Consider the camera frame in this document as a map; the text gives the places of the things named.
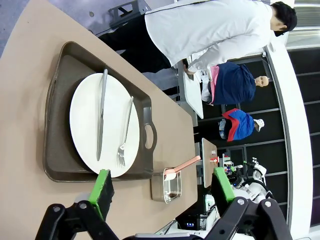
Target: knife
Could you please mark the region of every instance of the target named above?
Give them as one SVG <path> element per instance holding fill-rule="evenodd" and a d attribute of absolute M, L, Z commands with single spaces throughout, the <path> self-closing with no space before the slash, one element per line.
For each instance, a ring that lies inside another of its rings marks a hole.
<path fill-rule="evenodd" d="M 105 109 L 105 95 L 106 95 L 106 85 L 107 85 L 108 70 L 105 69 L 102 75 L 102 90 L 101 90 L 101 102 L 100 102 L 100 116 L 98 121 L 98 139 L 97 139 L 97 152 L 96 159 L 99 161 L 102 149 L 102 136 L 104 133 L 104 109 Z"/>

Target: brown tray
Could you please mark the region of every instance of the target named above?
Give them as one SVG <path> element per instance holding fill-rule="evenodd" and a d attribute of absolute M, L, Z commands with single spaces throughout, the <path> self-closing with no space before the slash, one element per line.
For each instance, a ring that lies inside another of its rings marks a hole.
<path fill-rule="evenodd" d="M 131 96 L 139 120 L 139 148 L 131 168 L 113 180 L 150 179 L 153 175 L 153 152 L 157 144 L 157 131 L 152 122 L 150 97 L 103 61 L 75 42 L 63 45 L 45 106 L 43 168 L 55 182 L 94 182 L 97 174 L 80 158 L 74 145 L 69 125 L 69 111 L 74 92 L 80 82 L 94 73 L 108 74 L 119 80 Z M 146 148 L 149 125 L 153 132 L 151 148 Z"/>

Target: person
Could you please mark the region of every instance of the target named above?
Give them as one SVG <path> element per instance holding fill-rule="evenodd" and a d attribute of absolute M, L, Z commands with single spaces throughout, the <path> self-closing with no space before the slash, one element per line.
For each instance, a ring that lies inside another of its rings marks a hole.
<path fill-rule="evenodd" d="M 269 84 L 267 76 L 254 78 L 246 65 L 226 62 L 211 67 L 212 81 L 203 83 L 201 98 L 210 105 L 239 104 L 254 99 L 256 88 Z"/>
<path fill-rule="evenodd" d="M 204 124 L 193 128 L 194 142 L 225 140 L 228 142 L 244 139 L 250 136 L 254 129 L 260 132 L 265 126 L 262 119 L 253 119 L 248 113 L 234 108 L 222 114 L 224 119 L 214 124 Z"/>
<path fill-rule="evenodd" d="M 130 20 L 99 39 L 141 73 L 156 73 L 193 53 L 207 51 L 186 73 L 254 52 L 297 25 L 296 12 L 281 1 L 181 0 Z"/>

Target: gray floor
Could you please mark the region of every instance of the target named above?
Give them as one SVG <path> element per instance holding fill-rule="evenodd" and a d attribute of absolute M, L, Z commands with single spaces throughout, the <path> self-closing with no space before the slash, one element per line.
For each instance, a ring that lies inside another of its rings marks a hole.
<path fill-rule="evenodd" d="M 0 56 L 10 34 L 29 0 L 0 0 Z M 108 10 L 132 0 L 48 0 L 54 6 L 72 17 L 94 34 L 109 29 L 113 17 Z M 174 0 L 146 0 L 151 9 L 156 9 L 174 2 Z M 167 89 L 177 86 L 173 69 L 164 69 L 158 73 L 144 75 L 159 88 Z"/>

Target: pink cloth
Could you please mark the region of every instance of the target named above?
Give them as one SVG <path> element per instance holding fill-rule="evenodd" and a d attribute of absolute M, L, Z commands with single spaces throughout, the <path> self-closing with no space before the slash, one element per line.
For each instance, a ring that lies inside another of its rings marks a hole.
<path fill-rule="evenodd" d="M 211 67 L 212 81 L 210 82 L 212 100 L 211 100 L 210 104 L 213 104 L 214 99 L 215 99 L 215 88 L 216 88 L 216 84 L 217 84 L 218 74 L 219 74 L 219 66 L 218 65 L 212 66 Z"/>

